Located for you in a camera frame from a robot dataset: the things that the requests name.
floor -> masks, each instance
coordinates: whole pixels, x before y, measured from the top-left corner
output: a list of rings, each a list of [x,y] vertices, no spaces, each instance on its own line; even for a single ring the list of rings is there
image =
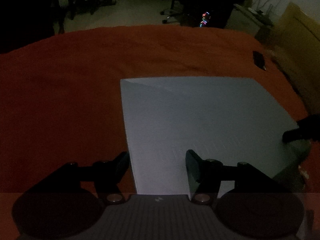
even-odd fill
[[[67,15],[64,30],[67,33],[121,25],[160,25],[166,19],[160,12],[170,5],[171,0],[119,0],[115,5],[100,7],[93,15],[89,12],[77,14],[73,20]],[[54,24],[54,30],[57,34],[58,23]]]

drone logo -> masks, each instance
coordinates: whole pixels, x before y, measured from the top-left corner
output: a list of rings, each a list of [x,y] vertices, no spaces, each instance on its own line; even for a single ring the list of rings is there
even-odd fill
[[[202,14],[202,21],[200,22],[199,27],[204,27],[209,20],[211,19],[210,13],[205,12],[204,14]]]
[[[155,198],[155,201],[157,201],[157,202],[159,202],[161,200],[163,200],[163,198],[161,198],[161,197]]]

orange blanket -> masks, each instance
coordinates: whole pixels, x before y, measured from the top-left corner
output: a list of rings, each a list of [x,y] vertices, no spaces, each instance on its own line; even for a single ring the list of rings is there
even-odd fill
[[[18,232],[11,205],[66,162],[80,166],[126,150],[120,79],[155,76],[232,76],[259,82],[293,119],[307,116],[290,84],[253,37],[232,30],[180,26],[99,28],[54,36],[0,55],[1,235]],[[318,145],[309,163],[319,165]],[[320,178],[310,168],[310,181]],[[309,183],[313,191],[318,185]],[[130,172],[120,189],[134,192]]]

desk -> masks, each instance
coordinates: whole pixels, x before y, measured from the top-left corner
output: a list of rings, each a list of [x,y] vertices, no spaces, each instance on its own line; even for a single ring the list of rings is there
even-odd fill
[[[225,29],[248,33],[264,43],[270,33],[271,26],[259,21],[247,8],[235,4]]]

bed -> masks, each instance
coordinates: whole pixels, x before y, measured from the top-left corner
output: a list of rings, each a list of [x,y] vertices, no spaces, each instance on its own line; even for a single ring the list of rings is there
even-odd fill
[[[275,44],[283,46],[270,40],[276,54]],[[254,50],[264,55],[266,71],[254,64]],[[271,93],[293,119],[306,117],[309,108],[293,89],[292,80],[278,69],[279,60],[276,64],[268,55],[245,33],[168,25],[66,33],[0,55],[2,237],[19,235],[11,207],[21,192],[66,162],[91,165],[127,149],[120,79],[249,77]],[[319,145],[314,143],[302,165],[310,177],[310,192],[320,190],[318,165]],[[94,190],[90,183],[82,186]],[[119,188],[126,195],[135,192],[130,171]],[[316,200],[312,195],[306,203],[313,208],[311,198]]]
[[[274,26],[266,47],[272,61],[285,75],[303,101],[308,114],[320,113],[320,23],[308,17],[290,2],[279,22]],[[320,237],[320,170],[319,144],[303,163],[308,194],[305,204],[315,212],[313,229]]]

